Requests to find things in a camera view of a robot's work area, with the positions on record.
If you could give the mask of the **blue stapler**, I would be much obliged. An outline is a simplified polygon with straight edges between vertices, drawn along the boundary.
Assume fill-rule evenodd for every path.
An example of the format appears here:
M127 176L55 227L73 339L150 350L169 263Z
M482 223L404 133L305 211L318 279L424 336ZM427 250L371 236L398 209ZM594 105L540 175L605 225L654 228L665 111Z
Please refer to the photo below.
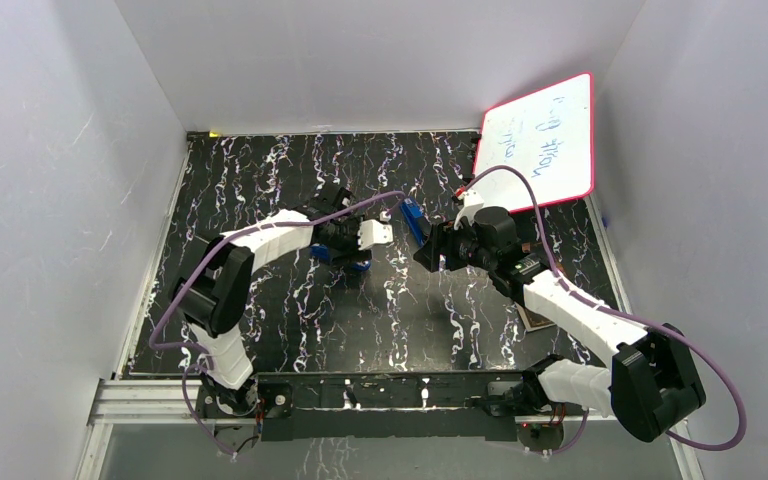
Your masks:
M424 211L412 197L406 197L402 201L400 211L415 241L422 247L428 240L432 229Z
M372 252L369 250L342 251L314 244L310 247L310 256L332 267L367 271L371 267Z

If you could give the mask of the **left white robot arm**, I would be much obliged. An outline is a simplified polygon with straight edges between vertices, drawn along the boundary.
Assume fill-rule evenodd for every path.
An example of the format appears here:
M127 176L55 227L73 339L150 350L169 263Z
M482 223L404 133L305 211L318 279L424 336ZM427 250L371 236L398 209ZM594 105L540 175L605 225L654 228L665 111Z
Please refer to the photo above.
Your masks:
M331 185L291 209L281 209L242 230L204 240L189 278L173 290L173 309L191 327L206 375L222 387L220 403L235 416L254 411L254 367L240 336L239 322L258 270L281 257L321 246L338 265L371 259L373 242L390 239L388 226L356 212L346 213L351 193Z

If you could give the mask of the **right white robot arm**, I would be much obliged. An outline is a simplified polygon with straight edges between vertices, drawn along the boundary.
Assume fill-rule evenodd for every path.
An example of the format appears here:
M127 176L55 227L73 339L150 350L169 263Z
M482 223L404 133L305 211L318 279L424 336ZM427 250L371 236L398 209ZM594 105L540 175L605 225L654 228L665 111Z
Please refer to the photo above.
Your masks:
M614 416L633 437L651 442L706 402L677 329L643 328L605 312L603 302L567 284L545 254L525 245L502 207L432 225L413 258L430 272L485 271L526 315L557 325L601 361L582 365L549 356L527 369L516 391L537 414L575 403Z

